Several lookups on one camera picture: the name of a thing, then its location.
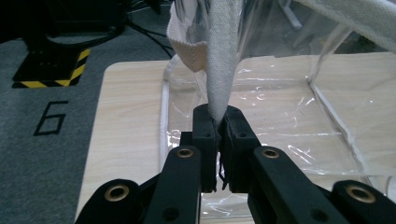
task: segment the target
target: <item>light wood tabletop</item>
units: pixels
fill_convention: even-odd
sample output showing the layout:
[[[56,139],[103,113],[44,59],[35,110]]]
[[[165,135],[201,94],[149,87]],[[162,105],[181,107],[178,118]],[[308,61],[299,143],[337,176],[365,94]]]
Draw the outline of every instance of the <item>light wood tabletop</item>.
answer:
[[[376,58],[379,62],[387,62],[385,59],[388,59],[388,64],[393,64],[395,59],[395,56],[391,54],[359,57],[367,62]],[[323,71],[323,73],[329,73],[326,75],[329,80],[324,80],[322,83],[337,82],[338,77],[344,76],[344,74],[337,76],[333,72],[335,66],[339,66],[337,71],[343,71],[343,68],[352,69],[351,62],[346,60],[349,58],[349,56],[334,57],[334,60],[328,63],[330,67]],[[294,59],[288,60],[291,60],[288,61],[288,64],[294,62]],[[367,71],[371,66],[367,64],[365,67],[366,61],[360,61],[355,65],[357,66],[355,68],[359,68],[355,75],[359,76],[360,80],[373,78],[372,74],[367,74],[366,79],[362,77],[364,75],[362,71]],[[142,184],[160,172],[159,145],[163,71],[168,63],[168,61],[115,63],[105,71],[78,201],[77,216],[93,193],[107,181],[123,178]],[[394,75],[393,69],[393,67],[385,66],[384,74]],[[351,84],[349,88],[353,90],[353,83],[347,82],[346,84],[348,83]],[[333,95],[334,93],[329,93],[328,98],[331,99]],[[219,221],[201,221],[201,223],[212,222]],[[233,223],[239,222],[252,223],[252,220],[251,218],[235,220]]]

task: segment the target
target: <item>plastic wrap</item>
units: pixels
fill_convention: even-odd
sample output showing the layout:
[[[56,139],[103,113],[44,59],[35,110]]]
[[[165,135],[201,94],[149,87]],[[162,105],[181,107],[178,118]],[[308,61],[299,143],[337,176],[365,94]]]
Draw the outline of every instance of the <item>plastic wrap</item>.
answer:
[[[210,5],[190,3],[176,0],[176,24],[199,56]],[[345,26],[291,6],[302,27],[273,1],[244,1],[229,105],[243,111],[263,145],[283,149],[314,183],[331,189],[359,180],[395,200],[396,56],[372,52],[383,50],[371,42],[364,49]],[[191,69],[205,64],[181,55],[164,73],[161,164],[180,133],[192,130],[192,110],[207,103],[205,70]],[[203,220],[250,217],[247,195],[228,190],[204,194],[201,212]]]

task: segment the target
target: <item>plastic bag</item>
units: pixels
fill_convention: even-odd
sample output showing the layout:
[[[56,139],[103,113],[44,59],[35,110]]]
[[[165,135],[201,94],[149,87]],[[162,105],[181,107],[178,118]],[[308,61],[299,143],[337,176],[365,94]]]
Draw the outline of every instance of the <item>plastic bag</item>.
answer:
[[[295,26],[280,5],[244,1],[229,105],[242,110],[263,145],[283,149],[314,183],[331,189],[354,179],[391,197],[396,56],[363,53],[366,46],[349,28],[298,3],[292,12],[302,26]],[[180,133],[192,130],[192,110],[207,103],[209,1],[176,0],[172,10],[170,40],[188,45],[176,47],[180,59],[164,73],[161,164]],[[361,53],[340,54],[351,48]],[[368,51],[384,50],[374,44]],[[250,217],[247,195],[227,190],[204,194],[201,212],[203,220]]]

